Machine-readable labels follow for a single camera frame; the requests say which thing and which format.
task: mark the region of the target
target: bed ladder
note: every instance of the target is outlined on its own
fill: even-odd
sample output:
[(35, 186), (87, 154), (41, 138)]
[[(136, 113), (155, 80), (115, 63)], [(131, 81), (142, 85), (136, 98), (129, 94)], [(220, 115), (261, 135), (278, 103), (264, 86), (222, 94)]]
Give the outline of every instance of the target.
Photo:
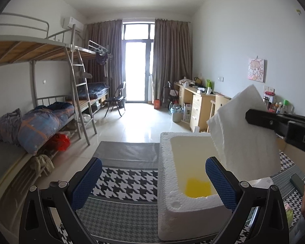
[[(79, 138), (81, 138), (81, 132), (80, 132), (80, 128), (79, 128), (79, 123), (80, 123), (81, 127), (83, 128), (87, 144), (90, 145), (90, 141), (88, 139), (88, 135), (87, 135), (87, 131), (86, 131), (86, 126), (88, 124), (90, 124), (90, 122), (92, 122), (95, 134), (97, 134), (97, 130), (96, 130), (96, 126), (95, 126), (93, 111), (92, 111), (91, 105), (90, 105), (90, 98), (89, 98), (89, 93), (88, 93), (87, 79), (86, 79), (86, 77), (83, 77), (82, 78), (83, 82), (77, 84), (76, 77), (75, 77), (75, 71), (74, 71), (75, 67), (79, 68), (80, 73), (85, 72), (84, 62), (83, 62), (83, 60), (81, 58), (80, 51), (77, 48), (77, 49), (75, 49), (75, 51), (76, 51), (77, 56), (78, 56), (79, 64), (74, 64), (73, 63), (73, 53), (74, 53), (74, 50), (72, 48), (73, 48), (73, 45), (71, 45), (71, 48), (70, 48), (71, 58), (70, 58), (70, 55), (68, 53), (67, 47), (64, 48), (64, 51), (65, 51), (66, 56), (68, 56), (67, 61), (68, 61), (69, 68), (70, 68), (70, 79), (71, 79), (71, 88), (72, 88), (72, 101), (73, 101), (74, 104), (77, 105), (77, 108), (75, 108), (75, 121), (77, 123), (77, 132), (78, 132)], [(82, 85), (85, 86), (86, 99), (87, 99), (88, 110), (89, 110), (89, 114), (90, 114), (90, 120), (87, 123), (84, 122), (84, 119), (83, 119), (82, 114), (81, 114), (81, 107), (80, 107), (80, 104), (79, 104), (79, 96), (78, 96), (78, 90), (77, 90), (77, 88), (79, 86), (82, 86)]]

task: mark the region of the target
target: wall picture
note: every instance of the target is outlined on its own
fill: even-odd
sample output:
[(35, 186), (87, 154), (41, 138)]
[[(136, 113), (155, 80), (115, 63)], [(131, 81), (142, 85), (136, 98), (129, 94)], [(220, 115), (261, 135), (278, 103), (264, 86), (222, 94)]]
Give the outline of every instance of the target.
[(248, 60), (248, 79), (263, 82), (264, 59), (250, 58)]

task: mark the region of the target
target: cardboard box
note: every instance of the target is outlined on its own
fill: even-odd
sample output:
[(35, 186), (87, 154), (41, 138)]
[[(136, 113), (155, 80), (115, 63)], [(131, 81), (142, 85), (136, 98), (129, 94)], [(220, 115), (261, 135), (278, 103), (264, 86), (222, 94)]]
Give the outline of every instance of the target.
[(191, 104), (185, 104), (184, 105), (184, 116), (183, 116), (183, 121), (184, 122), (190, 122), (191, 111), (192, 111), (192, 105)]

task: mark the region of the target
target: curtain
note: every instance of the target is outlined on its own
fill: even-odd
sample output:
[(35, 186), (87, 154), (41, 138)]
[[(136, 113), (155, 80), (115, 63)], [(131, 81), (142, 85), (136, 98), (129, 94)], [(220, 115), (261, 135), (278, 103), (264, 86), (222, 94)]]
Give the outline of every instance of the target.
[(192, 46), (188, 22), (156, 19), (153, 64), (154, 100), (163, 98), (167, 82), (192, 78)]
[(107, 73), (104, 73), (104, 66), (99, 65), (95, 59), (85, 62), (86, 71), (93, 75), (88, 82), (106, 82), (110, 86), (110, 96), (113, 96), (122, 82), (122, 27), (122, 20), (119, 19), (89, 24), (86, 30), (86, 44), (88, 40), (92, 40), (108, 47), (109, 53), (113, 55), (112, 59), (108, 60)]

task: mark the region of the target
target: door frame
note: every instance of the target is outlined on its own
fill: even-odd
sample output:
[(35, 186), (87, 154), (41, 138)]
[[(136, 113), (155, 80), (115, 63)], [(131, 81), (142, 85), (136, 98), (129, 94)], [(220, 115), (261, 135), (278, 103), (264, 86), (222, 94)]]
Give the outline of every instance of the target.
[(137, 24), (144, 24), (148, 25), (148, 39), (132, 39), (132, 40), (122, 40), (122, 51), (123, 51), (123, 59), (122, 59), (122, 66), (123, 66), (123, 81), (126, 82), (125, 79), (125, 45), (128, 42), (142, 42), (146, 43), (146, 66), (145, 66), (145, 100), (144, 101), (128, 101), (125, 98), (126, 103), (148, 103), (148, 92), (149, 92), (149, 76), (150, 76), (150, 51), (151, 51), (151, 44), (154, 42), (153, 39), (150, 39), (150, 27), (151, 25), (154, 25), (155, 23), (149, 22), (149, 23), (124, 23), (123, 26), (123, 35), (125, 34), (126, 26), (127, 25), (137, 25)]

